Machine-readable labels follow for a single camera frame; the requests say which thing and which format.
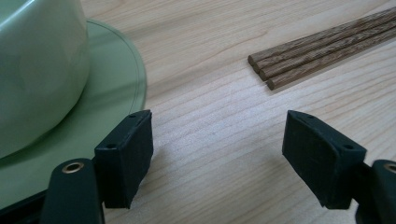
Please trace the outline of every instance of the dark brown chopstick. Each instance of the dark brown chopstick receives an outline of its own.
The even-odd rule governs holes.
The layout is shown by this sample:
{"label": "dark brown chopstick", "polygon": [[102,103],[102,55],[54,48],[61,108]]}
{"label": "dark brown chopstick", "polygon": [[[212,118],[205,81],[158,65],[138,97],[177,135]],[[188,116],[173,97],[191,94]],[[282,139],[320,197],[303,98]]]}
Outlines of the dark brown chopstick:
{"label": "dark brown chopstick", "polygon": [[333,35],[343,33],[346,30],[351,30],[351,29],[357,28],[366,22],[373,22],[373,21],[376,22],[377,20],[379,20],[379,23],[383,23],[383,22],[394,20],[395,18],[396,18],[396,7],[393,7],[388,10],[381,11],[381,12],[375,13],[373,15],[370,15],[370,16],[367,16],[367,17],[364,17],[364,18],[361,18],[358,20],[350,21],[346,24],[333,27],[331,29],[319,32],[317,34],[309,35],[307,37],[303,37],[303,38],[291,41],[284,45],[279,45],[279,46],[273,47],[271,49],[267,49],[267,50],[263,50],[263,51],[251,54],[248,56],[247,60],[252,66],[254,66],[254,64],[258,61],[262,61],[269,57],[278,56],[286,51],[289,51],[292,49],[297,49],[297,48],[300,48],[301,46],[305,46],[307,44],[316,42],[320,39],[329,38]]}
{"label": "dark brown chopstick", "polygon": [[325,46],[321,49],[314,49],[312,51],[307,52],[306,54],[302,54],[301,56],[297,56],[294,58],[290,58],[288,60],[282,61],[280,63],[276,63],[272,66],[266,66],[262,68],[260,71],[260,78],[262,80],[267,80],[268,78],[275,77],[282,73],[285,73],[293,68],[296,68],[305,63],[309,63],[314,61],[315,59],[321,58],[327,54],[336,52],[340,49],[345,49],[348,46],[357,44],[364,39],[370,38],[375,35],[379,35],[387,30],[396,27],[396,20],[390,21],[380,26],[376,26],[372,29],[365,30],[359,34],[352,35],[350,37],[338,40],[329,46]]}
{"label": "dark brown chopstick", "polygon": [[384,17],[378,18],[377,20],[366,22],[366,23],[364,23],[362,25],[359,25],[359,26],[357,26],[355,28],[347,29],[344,32],[341,32],[341,33],[338,33],[338,34],[335,34],[335,35],[330,35],[330,36],[328,36],[326,38],[322,38],[322,39],[320,39],[318,41],[307,43],[306,45],[300,46],[297,49],[296,48],[290,49],[290,50],[287,50],[287,51],[283,52],[280,55],[271,56],[271,57],[265,58],[265,59],[263,59],[261,61],[257,61],[257,62],[255,62],[253,64],[253,69],[254,69],[254,71],[257,74],[259,74],[260,70],[262,68],[264,68],[264,67],[268,67],[268,66],[274,65],[276,63],[280,63],[282,61],[286,61],[287,59],[290,59],[290,58],[296,57],[298,55],[302,55],[304,53],[307,53],[310,50],[318,49],[320,47],[324,47],[324,46],[329,45],[329,44],[331,44],[331,43],[333,43],[335,41],[341,40],[343,38],[350,37],[352,35],[356,35],[359,32],[363,32],[365,30],[369,30],[369,29],[375,28],[376,26],[379,26],[381,24],[387,23],[387,22],[392,21],[392,20],[396,20],[396,13],[387,14]]}
{"label": "dark brown chopstick", "polygon": [[396,28],[393,28],[391,30],[388,30],[388,31],[382,33],[382,34],[375,35],[375,36],[370,37],[366,40],[363,40],[357,44],[349,46],[345,49],[340,49],[334,53],[328,54],[328,55],[321,57],[319,59],[316,59],[310,63],[306,63],[300,67],[290,70],[289,72],[286,72],[286,73],[281,74],[276,77],[272,77],[272,78],[268,79],[267,85],[270,88],[270,90],[275,90],[279,87],[282,87],[282,86],[285,86],[285,85],[291,83],[292,81],[295,81],[299,78],[302,78],[302,77],[308,76],[314,72],[317,72],[318,70],[320,70],[326,66],[332,65],[334,63],[338,63],[347,57],[350,57],[350,56],[360,53],[370,47],[373,47],[373,46],[378,45],[382,42],[385,42],[389,39],[392,39],[395,36],[396,36]]}

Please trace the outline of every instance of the wood grain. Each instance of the wood grain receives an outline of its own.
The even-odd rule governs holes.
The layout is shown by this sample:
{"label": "wood grain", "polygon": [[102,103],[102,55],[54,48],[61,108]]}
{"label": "wood grain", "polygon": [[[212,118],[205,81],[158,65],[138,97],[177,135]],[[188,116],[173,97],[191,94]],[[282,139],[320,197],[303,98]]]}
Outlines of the wood grain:
{"label": "wood grain", "polygon": [[[386,32],[387,30],[390,30],[394,27],[396,27],[396,20],[390,21],[386,24],[383,24],[383,25],[377,26],[375,28],[363,31],[359,34],[341,39],[339,41],[336,41],[336,42],[330,44],[329,46],[325,46],[325,47],[319,48],[319,49],[314,49],[314,50],[309,51],[301,56],[298,56],[295,58],[290,58],[286,61],[276,63],[272,66],[264,67],[260,70],[260,78],[265,81],[268,78],[276,77],[278,75],[281,75],[282,73],[288,72],[289,70],[291,70],[293,68],[297,68],[300,65],[312,62],[312,61],[319,59],[325,55],[336,52],[337,50],[345,49],[345,48],[347,48],[351,45],[355,45],[355,44],[359,45],[359,43],[362,40],[365,40],[367,38],[370,38],[375,35]],[[349,54],[349,56],[351,56],[354,54],[351,51],[347,50],[347,51],[343,51],[343,52],[346,52]]]}
{"label": "wood grain", "polygon": [[287,59],[296,57],[298,55],[304,54],[313,49],[319,49],[321,47],[327,46],[337,40],[341,40],[343,38],[350,37],[352,35],[356,35],[362,31],[374,28],[381,24],[387,23],[389,21],[396,19],[396,13],[393,10],[388,10],[384,16],[375,18],[373,21],[367,21],[355,28],[346,29],[341,33],[329,35],[325,38],[321,38],[317,41],[306,43],[306,45],[300,46],[299,48],[291,48],[290,50],[286,50],[285,52],[281,53],[280,55],[270,56],[268,58],[264,58],[261,61],[255,62],[252,66],[254,71],[259,74],[260,70],[264,67],[268,67],[274,65],[276,63],[280,63],[282,61],[286,61]]}
{"label": "wood grain", "polygon": [[395,28],[390,29],[385,33],[375,35],[371,38],[363,40],[347,48],[339,49],[334,53],[318,58],[310,63],[306,63],[295,69],[289,70],[289,72],[283,73],[276,77],[272,77],[267,81],[267,85],[271,90],[275,90],[279,87],[291,83],[292,81],[295,81],[299,78],[306,77],[314,72],[317,72],[318,70],[323,69],[326,66],[338,63],[344,60],[345,58],[351,57],[377,44],[392,39],[395,36],[396,36],[396,29]]}
{"label": "wood grain", "polygon": [[106,209],[106,223],[356,223],[355,203],[322,208],[281,155],[287,110],[366,147],[369,165],[396,160],[396,42],[283,91],[268,90],[246,56],[396,1],[81,2],[139,49],[153,112],[151,167],[131,209]]}
{"label": "wood grain", "polygon": [[255,68],[255,71],[258,71],[257,68],[260,66],[259,65],[255,66],[256,62],[262,61],[266,58],[278,56],[280,54],[283,54],[286,51],[300,48],[307,44],[311,44],[313,42],[319,41],[323,38],[328,38],[328,37],[331,37],[334,35],[338,35],[340,38],[343,38],[343,35],[340,33],[344,33],[347,30],[355,29],[356,27],[359,27],[360,25],[365,24],[366,22],[379,21],[379,23],[382,23],[382,22],[391,21],[394,19],[395,13],[396,13],[396,7],[390,8],[388,10],[378,12],[373,15],[361,18],[361,19],[358,19],[355,21],[350,21],[346,24],[336,26],[336,27],[333,27],[328,30],[324,30],[317,34],[313,34],[313,35],[309,35],[309,36],[306,36],[306,37],[303,37],[303,38],[300,38],[297,40],[293,40],[293,41],[291,41],[287,44],[284,44],[284,45],[276,46],[271,49],[266,49],[266,50],[251,54],[248,56],[247,60],[250,63],[250,65],[252,65]]}

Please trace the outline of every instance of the wooden chopstick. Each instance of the wooden chopstick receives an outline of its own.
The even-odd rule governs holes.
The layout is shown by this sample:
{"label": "wooden chopstick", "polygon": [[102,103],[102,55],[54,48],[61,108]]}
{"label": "wooden chopstick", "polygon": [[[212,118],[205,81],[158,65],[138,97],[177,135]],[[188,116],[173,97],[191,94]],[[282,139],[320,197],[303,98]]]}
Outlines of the wooden chopstick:
{"label": "wooden chopstick", "polygon": [[289,49],[289,50],[286,50],[285,52],[281,53],[280,55],[270,56],[263,60],[257,61],[253,64],[253,69],[257,74],[259,74],[260,70],[263,69],[264,67],[268,67],[268,66],[274,65],[276,63],[286,61],[287,59],[304,54],[310,50],[318,49],[320,47],[329,45],[335,41],[350,37],[352,35],[356,35],[359,32],[362,32],[362,31],[365,31],[368,29],[372,29],[376,26],[379,26],[381,24],[387,23],[387,22],[395,20],[395,19],[396,19],[396,13],[387,14],[386,16],[378,18],[377,20],[367,21],[366,23],[363,23],[362,25],[359,25],[352,29],[347,29],[344,32],[341,32],[341,33],[338,33],[335,35],[330,35],[330,36],[327,36],[326,38],[322,38],[318,41],[307,43],[306,45],[300,46],[297,49],[296,48]]}
{"label": "wooden chopstick", "polygon": [[307,44],[316,42],[320,39],[329,38],[333,35],[337,35],[337,34],[345,32],[347,30],[357,28],[366,22],[375,21],[375,23],[376,23],[376,21],[379,20],[379,23],[382,23],[382,22],[391,21],[391,20],[395,19],[395,17],[396,17],[395,12],[396,12],[396,7],[393,7],[388,10],[381,11],[381,12],[375,13],[373,15],[370,15],[370,16],[367,16],[367,17],[364,17],[364,18],[361,18],[358,20],[350,21],[343,25],[333,27],[331,29],[319,32],[317,34],[309,35],[307,37],[303,37],[303,38],[291,41],[284,45],[279,45],[279,46],[273,47],[271,49],[267,49],[267,50],[263,50],[263,51],[251,54],[248,56],[247,60],[252,66],[254,66],[254,64],[258,61],[262,61],[269,57],[278,56],[286,51],[289,51],[292,49],[297,49],[297,48],[300,48],[301,46],[305,46]]}
{"label": "wooden chopstick", "polygon": [[364,39],[370,38],[371,36],[386,32],[387,30],[392,29],[393,27],[396,27],[396,20],[390,21],[380,26],[376,26],[369,30],[365,30],[359,34],[338,40],[330,44],[329,46],[325,46],[321,49],[314,49],[301,56],[287,59],[280,63],[273,64],[272,66],[266,66],[261,69],[260,78],[265,81],[268,78],[275,77],[277,75],[285,73],[302,64],[309,63],[327,54],[336,52],[337,50],[344,49],[348,46],[359,43]]}
{"label": "wooden chopstick", "polygon": [[324,57],[316,59],[310,63],[306,63],[300,67],[289,70],[288,72],[278,75],[276,77],[269,78],[267,81],[267,86],[270,90],[275,90],[279,87],[285,86],[292,81],[295,81],[299,78],[308,76],[318,70],[332,65],[334,63],[338,63],[344,60],[347,57],[360,53],[372,46],[385,42],[389,39],[392,39],[396,36],[396,28],[390,29],[384,33],[379,35],[375,35],[366,40],[363,40],[359,43],[351,45],[345,49],[340,49],[334,53],[328,54]]}

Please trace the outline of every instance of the clamp jaw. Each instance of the clamp jaw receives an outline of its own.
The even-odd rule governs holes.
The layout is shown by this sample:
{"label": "clamp jaw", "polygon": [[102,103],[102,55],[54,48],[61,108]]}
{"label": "clamp jaw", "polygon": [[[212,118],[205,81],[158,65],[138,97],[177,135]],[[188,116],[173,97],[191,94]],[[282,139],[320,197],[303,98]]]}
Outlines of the clamp jaw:
{"label": "clamp jaw", "polygon": [[396,162],[364,163],[366,149],[311,115],[289,111],[283,155],[329,209],[359,203],[358,224],[396,223]]}
{"label": "clamp jaw", "polygon": [[130,208],[153,154],[151,112],[127,116],[92,160],[57,166],[49,188],[0,211],[0,223],[105,223],[107,208]]}

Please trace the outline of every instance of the wooden table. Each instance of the wooden table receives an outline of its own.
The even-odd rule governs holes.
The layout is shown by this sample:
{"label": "wooden table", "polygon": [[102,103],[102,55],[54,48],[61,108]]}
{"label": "wooden table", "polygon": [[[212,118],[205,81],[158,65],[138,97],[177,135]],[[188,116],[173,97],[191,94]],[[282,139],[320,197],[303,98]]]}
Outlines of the wooden table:
{"label": "wooden table", "polygon": [[270,91],[247,57],[396,7],[385,0],[82,0],[128,35],[148,76],[155,153],[131,210],[107,223],[355,223],[320,207],[282,156],[287,111],[396,160],[396,41]]}

